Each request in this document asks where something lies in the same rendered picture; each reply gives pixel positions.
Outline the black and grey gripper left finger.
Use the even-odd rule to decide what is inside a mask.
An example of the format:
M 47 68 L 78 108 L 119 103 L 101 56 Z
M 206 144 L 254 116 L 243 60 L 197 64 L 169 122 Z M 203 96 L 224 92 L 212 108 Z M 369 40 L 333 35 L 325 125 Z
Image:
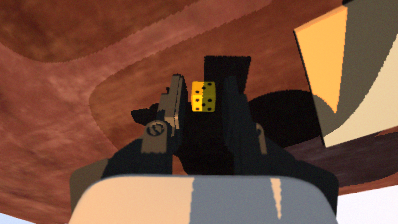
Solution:
M 121 174 L 172 175 L 173 153 L 182 145 L 184 116 L 183 77 L 172 75 L 169 93 L 161 94 L 156 119 L 145 126 L 143 135 L 112 158 L 91 163 L 71 174 L 71 215 L 88 186 L 100 179 Z

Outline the yellow die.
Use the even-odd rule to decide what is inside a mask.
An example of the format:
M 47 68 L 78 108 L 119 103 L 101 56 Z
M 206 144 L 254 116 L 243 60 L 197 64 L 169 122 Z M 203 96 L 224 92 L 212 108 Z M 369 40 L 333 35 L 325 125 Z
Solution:
M 214 112 L 216 91 L 214 82 L 192 83 L 192 111 Z

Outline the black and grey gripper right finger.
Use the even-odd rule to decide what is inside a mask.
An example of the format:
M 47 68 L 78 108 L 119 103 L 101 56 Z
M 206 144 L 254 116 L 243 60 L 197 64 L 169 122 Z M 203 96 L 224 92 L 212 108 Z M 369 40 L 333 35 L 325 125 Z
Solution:
M 323 192 L 337 219 L 337 177 L 320 167 L 296 160 L 264 136 L 262 126 L 252 121 L 246 94 L 239 94 L 236 76 L 224 78 L 221 110 L 224 145 L 234 154 L 234 175 L 284 176 L 306 181 Z

